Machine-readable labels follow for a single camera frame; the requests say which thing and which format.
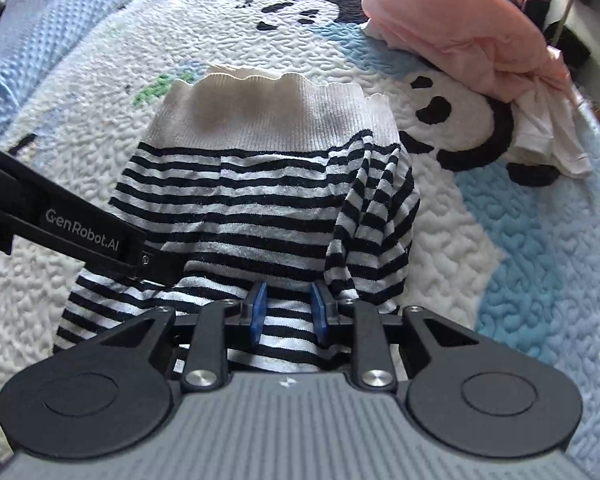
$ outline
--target pink shirt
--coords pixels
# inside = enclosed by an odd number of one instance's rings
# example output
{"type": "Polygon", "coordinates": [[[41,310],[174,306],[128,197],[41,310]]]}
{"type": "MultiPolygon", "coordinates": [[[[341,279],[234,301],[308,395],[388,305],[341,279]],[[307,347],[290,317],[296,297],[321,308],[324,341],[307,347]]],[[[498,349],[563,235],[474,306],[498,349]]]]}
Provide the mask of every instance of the pink shirt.
{"type": "Polygon", "coordinates": [[[560,51],[507,0],[362,0],[362,9],[370,36],[419,54],[476,92],[508,103],[538,76],[575,101],[560,51]]]}

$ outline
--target silver bolt head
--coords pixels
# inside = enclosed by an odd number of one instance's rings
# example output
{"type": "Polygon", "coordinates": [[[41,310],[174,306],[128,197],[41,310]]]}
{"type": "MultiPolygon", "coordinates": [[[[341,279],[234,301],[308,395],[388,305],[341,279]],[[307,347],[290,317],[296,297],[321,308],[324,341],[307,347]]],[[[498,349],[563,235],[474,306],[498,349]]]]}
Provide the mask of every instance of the silver bolt head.
{"type": "Polygon", "coordinates": [[[386,370],[368,370],[362,374],[362,382],[375,388],[387,386],[393,380],[394,376],[386,370]]]}
{"type": "Polygon", "coordinates": [[[211,370],[192,370],[185,376],[185,380],[191,386],[211,386],[218,380],[218,376],[211,370]]]}

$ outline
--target gray handle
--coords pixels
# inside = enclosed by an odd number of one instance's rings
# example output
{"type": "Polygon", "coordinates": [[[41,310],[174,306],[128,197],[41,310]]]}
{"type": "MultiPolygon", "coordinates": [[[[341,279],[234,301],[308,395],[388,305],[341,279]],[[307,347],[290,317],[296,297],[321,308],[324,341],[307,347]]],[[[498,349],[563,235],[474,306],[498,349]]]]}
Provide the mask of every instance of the gray handle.
{"type": "Polygon", "coordinates": [[[0,480],[587,480],[563,453],[487,461],[440,446],[394,396],[362,392],[339,372],[237,373],[185,396],[138,446],[88,462],[24,453],[0,480]]]}

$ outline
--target quilted blanket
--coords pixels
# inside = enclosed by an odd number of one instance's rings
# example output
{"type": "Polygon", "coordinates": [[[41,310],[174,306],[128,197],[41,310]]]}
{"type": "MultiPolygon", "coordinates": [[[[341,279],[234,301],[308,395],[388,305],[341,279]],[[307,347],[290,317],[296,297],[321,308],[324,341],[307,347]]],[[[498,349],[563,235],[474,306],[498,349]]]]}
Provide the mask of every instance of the quilted blanket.
{"type": "Polygon", "coordinates": [[[47,72],[125,0],[8,0],[0,17],[0,135],[47,72]]]}
{"type": "MultiPolygon", "coordinates": [[[[360,0],[127,2],[55,66],[0,147],[106,207],[171,83],[195,82],[211,63],[387,95],[422,196],[404,304],[571,377],[585,409],[569,453],[600,479],[600,129],[590,109],[576,120],[590,178],[521,168],[507,161],[509,105],[365,37],[365,19],[360,0]]],[[[0,254],[0,387],[49,355],[79,269],[21,239],[0,254]]]]}

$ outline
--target circular knob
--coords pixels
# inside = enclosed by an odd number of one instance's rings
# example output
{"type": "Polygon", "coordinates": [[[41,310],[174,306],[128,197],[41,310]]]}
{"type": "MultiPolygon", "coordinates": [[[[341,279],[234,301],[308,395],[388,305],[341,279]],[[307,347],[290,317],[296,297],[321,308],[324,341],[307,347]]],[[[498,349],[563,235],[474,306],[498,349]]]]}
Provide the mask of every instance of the circular knob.
{"type": "Polygon", "coordinates": [[[462,384],[462,398],[474,410],[494,416],[526,412],[538,398],[527,380],[510,374],[478,374],[462,384]]]}
{"type": "Polygon", "coordinates": [[[211,370],[192,370],[185,379],[192,386],[212,386],[218,380],[218,376],[211,370]]]}
{"type": "Polygon", "coordinates": [[[362,374],[362,382],[376,388],[387,386],[393,380],[394,376],[386,370],[368,370],[362,374]]]}
{"type": "Polygon", "coordinates": [[[135,349],[78,345],[4,385],[0,425],[38,456],[96,458],[144,439],[172,405],[167,381],[135,349]]]}

